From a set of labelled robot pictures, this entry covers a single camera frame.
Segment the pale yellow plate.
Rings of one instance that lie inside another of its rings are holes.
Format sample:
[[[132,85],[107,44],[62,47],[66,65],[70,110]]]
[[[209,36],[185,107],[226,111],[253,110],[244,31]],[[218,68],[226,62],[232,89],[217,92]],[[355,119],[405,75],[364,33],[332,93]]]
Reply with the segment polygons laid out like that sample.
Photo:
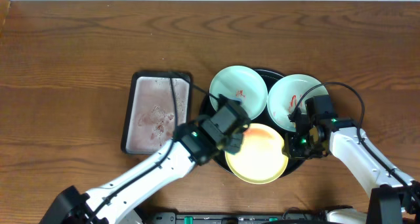
[[[281,177],[289,161],[283,137],[261,123],[252,123],[243,134],[240,151],[226,153],[225,159],[236,177],[256,185]]]

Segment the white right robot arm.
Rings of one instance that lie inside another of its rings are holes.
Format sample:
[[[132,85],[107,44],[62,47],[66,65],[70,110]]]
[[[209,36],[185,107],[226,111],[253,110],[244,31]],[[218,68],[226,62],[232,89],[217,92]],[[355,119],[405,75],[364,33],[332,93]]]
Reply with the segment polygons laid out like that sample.
[[[353,208],[326,210],[326,223],[403,223],[403,214],[419,222],[419,182],[398,169],[368,139],[351,118],[339,118],[329,95],[294,103],[288,118],[295,132],[287,133],[290,158],[309,160],[333,155],[353,174],[369,197],[367,213]]]

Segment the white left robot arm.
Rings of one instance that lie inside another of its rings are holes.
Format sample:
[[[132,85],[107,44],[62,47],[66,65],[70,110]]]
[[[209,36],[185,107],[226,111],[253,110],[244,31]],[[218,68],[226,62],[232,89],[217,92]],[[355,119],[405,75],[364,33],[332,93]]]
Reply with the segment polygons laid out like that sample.
[[[251,120],[239,99],[218,98],[213,116],[178,125],[156,153],[118,178],[81,194],[70,186],[52,202],[42,223],[119,223],[165,185],[181,179],[221,151],[240,151]]]

